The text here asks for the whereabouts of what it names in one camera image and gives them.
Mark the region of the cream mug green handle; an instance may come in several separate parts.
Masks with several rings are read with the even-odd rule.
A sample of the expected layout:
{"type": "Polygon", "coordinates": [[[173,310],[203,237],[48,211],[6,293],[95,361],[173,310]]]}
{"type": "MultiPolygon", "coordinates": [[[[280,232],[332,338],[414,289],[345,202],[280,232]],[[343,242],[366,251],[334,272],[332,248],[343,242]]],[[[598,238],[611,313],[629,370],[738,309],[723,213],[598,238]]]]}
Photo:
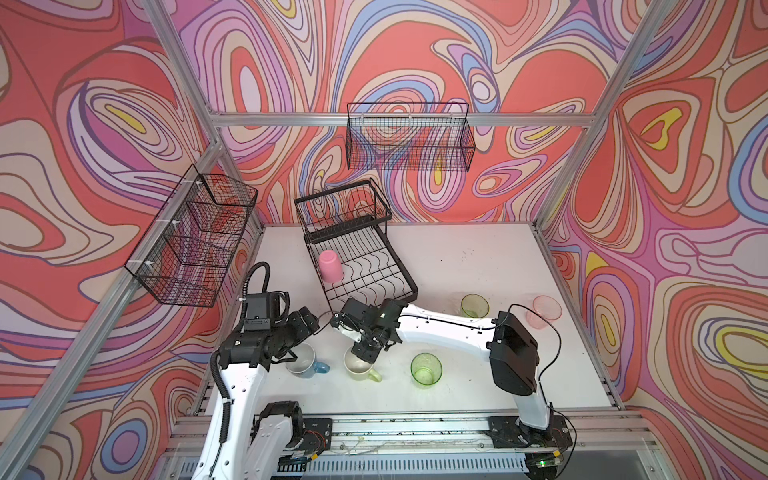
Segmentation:
{"type": "Polygon", "coordinates": [[[352,352],[352,348],[349,348],[345,352],[343,364],[348,374],[356,380],[372,380],[375,382],[381,382],[383,380],[381,374],[375,370],[374,366],[358,358],[352,352]]]}

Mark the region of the pink plastic cup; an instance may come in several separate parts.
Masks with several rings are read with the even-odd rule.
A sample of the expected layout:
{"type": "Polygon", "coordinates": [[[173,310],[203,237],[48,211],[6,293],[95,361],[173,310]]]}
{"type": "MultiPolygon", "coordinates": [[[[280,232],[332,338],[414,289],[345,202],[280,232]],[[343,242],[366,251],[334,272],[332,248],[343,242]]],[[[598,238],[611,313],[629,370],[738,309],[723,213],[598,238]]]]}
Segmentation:
{"type": "Polygon", "coordinates": [[[339,255],[333,250],[323,250],[318,256],[318,268],[323,282],[339,283],[344,278],[344,271],[339,255]]]}

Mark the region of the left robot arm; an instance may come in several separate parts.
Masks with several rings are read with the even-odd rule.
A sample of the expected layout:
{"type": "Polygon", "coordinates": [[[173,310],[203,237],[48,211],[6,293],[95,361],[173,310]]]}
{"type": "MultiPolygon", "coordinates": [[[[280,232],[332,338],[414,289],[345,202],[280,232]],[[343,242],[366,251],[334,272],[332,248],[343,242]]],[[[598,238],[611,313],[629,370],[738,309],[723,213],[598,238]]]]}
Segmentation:
{"type": "Polygon", "coordinates": [[[319,330],[303,307],[264,330],[234,330],[210,359],[214,410],[194,479],[269,479],[304,435],[300,408],[281,401],[257,411],[270,367],[319,330]]]}

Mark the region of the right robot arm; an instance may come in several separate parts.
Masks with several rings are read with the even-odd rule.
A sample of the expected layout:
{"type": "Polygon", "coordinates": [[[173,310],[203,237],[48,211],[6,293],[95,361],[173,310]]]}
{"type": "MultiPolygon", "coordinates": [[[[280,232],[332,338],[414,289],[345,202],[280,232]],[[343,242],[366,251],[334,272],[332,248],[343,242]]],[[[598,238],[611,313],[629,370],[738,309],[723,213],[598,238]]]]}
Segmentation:
{"type": "Polygon", "coordinates": [[[538,342],[515,315],[470,318],[433,312],[401,300],[379,306],[349,299],[330,325],[353,341],[351,354],[374,365],[381,353],[404,343],[422,343],[471,354],[487,361],[494,385],[510,394],[518,422],[546,431],[552,413],[539,388],[538,342]]]}

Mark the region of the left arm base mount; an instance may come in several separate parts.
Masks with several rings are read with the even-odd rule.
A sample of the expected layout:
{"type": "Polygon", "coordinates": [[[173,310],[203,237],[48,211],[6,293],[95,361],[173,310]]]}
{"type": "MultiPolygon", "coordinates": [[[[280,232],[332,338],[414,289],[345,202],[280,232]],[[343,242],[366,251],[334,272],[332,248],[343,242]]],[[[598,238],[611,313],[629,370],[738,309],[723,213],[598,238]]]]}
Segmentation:
{"type": "Polygon", "coordinates": [[[277,421],[287,419],[289,439],[286,450],[302,451],[305,454],[317,454],[328,450],[332,445],[333,419],[329,417],[305,418],[297,401],[278,401],[266,407],[253,418],[250,439],[267,432],[267,419],[275,417],[277,421]]]}

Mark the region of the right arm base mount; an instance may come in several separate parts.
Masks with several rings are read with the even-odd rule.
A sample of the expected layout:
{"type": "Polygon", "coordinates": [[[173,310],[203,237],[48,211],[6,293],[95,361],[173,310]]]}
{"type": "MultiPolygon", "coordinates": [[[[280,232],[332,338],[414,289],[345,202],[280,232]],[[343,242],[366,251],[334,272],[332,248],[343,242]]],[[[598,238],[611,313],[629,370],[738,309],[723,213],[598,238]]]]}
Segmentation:
{"type": "Polygon", "coordinates": [[[483,433],[495,448],[551,448],[563,450],[573,445],[572,429],[562,415],[551,415],[549,426],[536,429],[524,425],[518,416],[491,416],[483,433]]]}

